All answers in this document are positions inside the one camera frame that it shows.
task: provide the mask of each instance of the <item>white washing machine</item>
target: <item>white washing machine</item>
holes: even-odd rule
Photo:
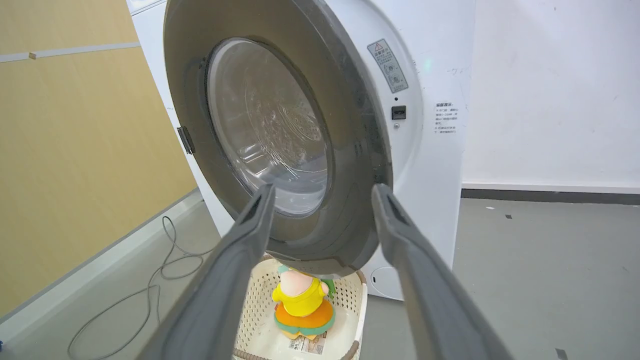
[[[128,2],[221,235],[274,183],[268,252],[401,300],[371,209],[386,183],[452,266],[474,0]]]

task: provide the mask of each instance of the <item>brown rope handle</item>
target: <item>brown rope handle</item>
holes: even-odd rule
[[[273,259],[273,256],[269,254],[264,254],[262,258],[260,258],[260,262],[267,261],[270,259]],[[364,274],[360,270],[356,271],[356,274],[358,274],[358,278],[360,279],[360,282],[362,284],[367,283],[367,279],[364,277]],[[351,347],[349,348],[347,353],[344,354],[344,356],[342,356],[340,360],[351,360],[356,355],[356,352],[358,352],[358,347],[360,347],[360,342],[358,340],[355,340],[351,344]],[[270,360],[266,357],[253,355],[249,352],[239,350],[238,348],[234,348],[234,356],[237,356],[244,360]]]

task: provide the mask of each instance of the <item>white plastic basket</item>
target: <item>white plastic basket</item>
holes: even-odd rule
[[[280,282],[279,266],[278,261],[265,256],[251,272],[234,359],[359,359],[367,312],[367,284],[362,273],[335,281],[335,295],[331,300],[335,322],[325,336],[318,336],[314,341],[302,336],[290,340],[280,332],[273,319],[275,303],[271,300],[271,292]]]

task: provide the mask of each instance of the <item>gray power cord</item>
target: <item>gray power cord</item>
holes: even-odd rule
[[[167,230],[167,228],[166,228],[166,222],[165,222],[165,219],[169,221],[169,224],[171,224],[171,227],[172,227],[172,229],[173,229],[173,236],[171,236],[171,235],[169,234],[169,231],[168,231],[168,230]],[[204,255],[206,255],[206,254],[208,254],[208,253],[212,252],[212,251],[213,251],[213,249],[215,249],[215,247],[213,247],[211,250],[207,250],[207,251],[205,251],[205,252],[201,252],[201,253],[199,253],[199,254],[194,254],[194,253],[192,253],[192,252],[188,252],[188,251],[184,250],[183,248],[181,248],[181,247],[180,247],[180,245],[178,245],[178,243],[177,243],[178,234],[177,234],[177,231],[175,230],[175,226],[174,226],[173,221],[171,220],[171,218],[169,218],[169,217],[162,217],[162,227],[163,227],[163,229],[164,229],[164,233],[166,234],[167,238],[169,239],[169,241],[171,241],[172,246],[171,246],[171,250],[169,250],[169,253],[168,253],[168,254],[166,255],[166,257],[164,258],[162,265],[161,265],[159,268],[157,268],[157,269],[153,272],[153,274],[151,275],[151,277],[149,278],[149,282],[147,283],[147,287],[142,288],[142,289],[140,289],[140,290],[138,290],[138,291],[136,291],[136,292],[134,292],[134,293],[131,293],[131,294],[129,294],[129,295],[127,295],[127,296],[123,297],[122,299],[120,299],[120,300],[116,301],[115,303],[113,303],[112,305],[110,305],[110,306],[109,306],[109,307],[107,307],[106,309],[102,310],[102,311],[101,311],[100,313],[98,313],[97,315],[95,315],[95,316],[94,316],[93,318],[91,318],[89,321],[87,321],[86,323],[84,323],[84,325],[83,325],[83,326],[82,326],[82,327],[81,327],[81,328],[76,332],[76,334],[75,334],[75,335],[74,335],[74,337],[71,339],[71,341],[69,341],[69,345],[68,345],[68,347],[67,347],[67,355],[69,356],[69,358],[70,358],[71,360],[102,360],[102,359],[106,359],[106,358],[108,358],[108,357],[110,357],[110,356],[112,356],[112,355],[117,354],[117,353],[118,353],[118,352],[120,352],[122,349],[124,349],[124,348],[125,348],[125,347],[130,343],[130,342],[132,342],[132,341],[133,341],[133,339],[135,339],[135,338],[136,338],[136,336],[138,336],[138,334],[142,331],[142,328],[144,328],[144,327],[145,327],[145,325],[146,325],[146,324],[147,324],[147,322],[149,321],[149,317],[151,316],[151,289],[152,289],[152,288],[157,288],[157,289],[158,289],[158,292],[157,292],[156,317],[157,317],[158,323],[160,323],[160,285],[158,285],[158,284],[151,285],[151,283],[153,282],[153,280],[154,280],[154,278],[156,277],[156,275],[157,275],[158,273],[160,273],[160,276],[161,276],[163,279],[166,279],[166,280],[176,280],[176,279],[182,279],[182,278],[184,278],[184,277],[187,277],[187,276],[189,276],[189,275],[191,275],[191,274],[195,273],[196,271],[198,271],[198,269],[200,269],[200,267],[202,266],[202,263],[204,263],[204,258],[203,258],[202,256],[204,256]],[[171,260],[171,261],[167,262],[167,260],[169,260],[169,256],[171,256],[171,254],[173,253],[173,250],[174,250],[175,248],[178,248],[180,251],[182,251],[182,253],[184,253],[184,255],[183,255],[183,256],[181,256],[181,257],[179,257],[179,258],[177,258],[177,259],[175,259],[175,260]],[[186,274],[182,274],[182,275],[178,275],[178,276],[167,276],[167,275],[165,275],[165,274],[164,274],[164,268],[165,268],[166,266],[171,265],[171,264],[173,264],[173,263],[176,263],[176,262],[178,262],[178,261],[180,261],[180,260],[183,260],[183,259],[189,259],[189,258],[198,258],[198,259],[200,260],[200,264],[198,264],[198,266],[197,266],[194,270],[192,270],[192,271],[190,271],[190,272],[188,272],[188,273],[186,273]],[[114,351],[112,351],[112,352],[110,352],[110,353],[108,353],[108,354],[106,354],[106,355],[102,355],[102,356],[99,356],[99,357],[93,357],[93,358],[90,358],[90,359],[80,359],[80,358],[78,358],[78,357],[76,357],[76,356],[74,356],[74,355],[73,355],[72,347],[74,346],[74,343],[76,342],[77,337],[78,337],[78,336],[80,336],[80,334],[82,334],[82,332],[83,332],[83,331],[84,331],[84,330],[85,330],[89,325],[91,325],[91,323],[92,323],[94,320],[98,319],[101,315],[103,315],[104,313],[106,313],[107,311],[109,311],[112,307],[114,307],[114,306],[118,305],[119,303],[121,303],[121,302],[123,302],[123,301],[125,301],[125,300],[129,299],[130,297],[136,296],[137,294],[139,294],[139,293],[143,293],[143,292],[147,292],[147,315],[146,315],[146,317],[145,317],[144,321],[142,322],[142,324],[140,325],[140,327],[138,328],[138,330],[136,331],[136,333],[135,333],[135,334],[133,334],[133,336],[131,336],[131,337],[130,337],[130,338],[129,338],[129,339],[128,339],[128,340],[127,340],[127,341],[126,341],[122,346],[118,347],[116,350],[114,350]]]

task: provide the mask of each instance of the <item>white baseboard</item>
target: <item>white baseboard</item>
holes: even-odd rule
[[[11,339],[17,339],[23,332],[26,333],[29,328],[46,321],[57,309],[76,299],[87,286],[104,278],[115,264],[143,249],[153,235],[162,231],[162,222],[156,219],[166,215],[173,221],[180,220],[200,201],[200,191],[193,191],[139,229],[117,241],[112,247],[103,250],[102,254],[71,271],[58,283],[35,295],[26,305],[4,317],[5,320],[0,323],[0,340],[9,343]]]
[[[462,188],[475,189],[475,190],[517,190],[517,191],[528,191],[528,192],[640,194],[640,187],[483,183],[483,182],[473,182],[473,181],[463,181]]]

